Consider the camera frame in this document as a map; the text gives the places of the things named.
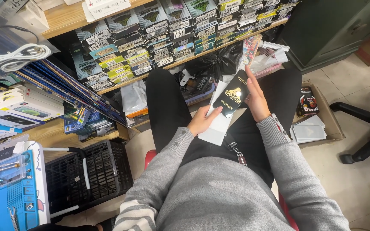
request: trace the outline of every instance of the blue repair mat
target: blue repair mat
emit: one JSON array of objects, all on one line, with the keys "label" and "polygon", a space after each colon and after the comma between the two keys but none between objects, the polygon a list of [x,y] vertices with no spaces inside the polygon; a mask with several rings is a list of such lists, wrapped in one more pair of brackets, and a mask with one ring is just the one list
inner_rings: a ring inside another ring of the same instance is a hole
[{"label": "blue repair mat", "polygon": [[15,231],[9,209],[15,208],[19,231],[38,226],[37,188],[32,150],[24,152],[26,177],[0,189],[0,231]]}]

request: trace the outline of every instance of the gray sweater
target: gray sweater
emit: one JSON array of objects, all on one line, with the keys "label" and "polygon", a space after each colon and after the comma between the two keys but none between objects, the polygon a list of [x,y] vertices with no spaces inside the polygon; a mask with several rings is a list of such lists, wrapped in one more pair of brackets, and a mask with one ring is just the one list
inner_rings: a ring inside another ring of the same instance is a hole
[{"label": "gray sweater", "polygon": [[[275,115],[257,126],[279,191],[299,229],[349,230],[338,204],[327,197]],[[193,139],[189,129],[178,128],[126,193],[114,231],[293,230],[270,188],[246,166],[204,157],[178,168]]]}]

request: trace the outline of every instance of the lanyard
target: lanyard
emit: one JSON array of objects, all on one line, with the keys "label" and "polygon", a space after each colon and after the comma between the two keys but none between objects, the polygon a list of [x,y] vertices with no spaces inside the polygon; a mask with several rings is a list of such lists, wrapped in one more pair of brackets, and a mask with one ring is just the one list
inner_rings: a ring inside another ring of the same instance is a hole
[{"label": "lanyard", "polygon": [[238,157],[238,162],[241,165],[245,165],[248,167],[245,161],[245,157],[243,154],[236,148],[238,144],[235,142],[235,139],[228,133],[225,134],[224,141],[222,142],[222,145],[226,146],[229,151],[236,152],[236,155]]}]

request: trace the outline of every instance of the pink basket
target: pink basket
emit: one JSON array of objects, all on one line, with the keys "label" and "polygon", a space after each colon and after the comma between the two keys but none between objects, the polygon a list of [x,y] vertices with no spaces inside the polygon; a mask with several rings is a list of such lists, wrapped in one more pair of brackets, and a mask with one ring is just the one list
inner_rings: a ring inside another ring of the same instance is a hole
[{"label": "pink basket", "polygon": [[[261,55],[266,55],[266,56],[268,56],[268,55],[270,55],[271,53],[273,53],[273,52],[274,52],[274,50],[269,49],[269,48],[259,48],[259,49],[258,49],[258,51],[260,52],[260,54],[261,54]],[[262,77],[264,77],[264,76],[266,76],[266,75],[270,74],[270,73],[271,73],[271,71],[273,71],[273,70],[275,70],[275,69],[279,68],[281,65],[282,65],[281,63],[275,64],[275,65],[271,66],[271,67],[270,67],[270,68],[268,68],[268,69],[265,69],[265,70],[263,70],[263,71],[258,72],[258,73],[255,75],[255,77],[256,77],[256,78],[262,78]]]}]

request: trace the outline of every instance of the charging cable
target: charging cable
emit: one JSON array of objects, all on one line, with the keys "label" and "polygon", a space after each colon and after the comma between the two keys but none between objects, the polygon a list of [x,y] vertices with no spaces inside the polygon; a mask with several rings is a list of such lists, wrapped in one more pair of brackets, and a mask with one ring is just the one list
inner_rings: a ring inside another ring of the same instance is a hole
[{"label": "charging cable", "polygon": [[[33,34],[37,43],[39,42],[38,36],[32,31],[15,26],[15,25],[3,25],[0,28],[13,28],[24,32]],[[51,50],[46,45],[38,44],[26,44],[15,50],[14,52],[8,52],[6,55],[0,55],[0,69],[4,72],[18,71],[22,67],[28,65],[28,63],[36,60],[45,59],[51,55]]]}]

